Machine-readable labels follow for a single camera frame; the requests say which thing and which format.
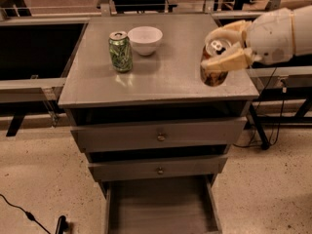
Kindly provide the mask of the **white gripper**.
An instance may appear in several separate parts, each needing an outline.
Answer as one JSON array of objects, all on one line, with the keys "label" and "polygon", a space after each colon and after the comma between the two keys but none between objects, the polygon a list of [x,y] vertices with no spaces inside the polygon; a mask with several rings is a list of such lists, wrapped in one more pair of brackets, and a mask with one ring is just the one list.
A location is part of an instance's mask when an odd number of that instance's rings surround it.
[{"label": "white gripper", "polygon": [[205,44],[225,39],[248,48],[230,48],[221,55],[205,59],[207,72],[227,72],[247,68],[255,60],[265,65],[289,61],[293,57],[292,11],[283,8],[261,15],[253,22],[237,20],[211,31]]}]

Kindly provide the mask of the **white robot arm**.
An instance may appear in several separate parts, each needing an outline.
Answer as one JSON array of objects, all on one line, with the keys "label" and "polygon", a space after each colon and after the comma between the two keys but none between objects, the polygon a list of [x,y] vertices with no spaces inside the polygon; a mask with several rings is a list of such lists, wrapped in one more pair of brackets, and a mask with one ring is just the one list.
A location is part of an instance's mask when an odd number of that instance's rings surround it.
[{"label": "white robot arm", "polygon": [[238,20],[211,31],[205,38],[210,55],[201,62],[205,73],[286,62],[312,54],[312,6],[267,12],[254,21]]}]

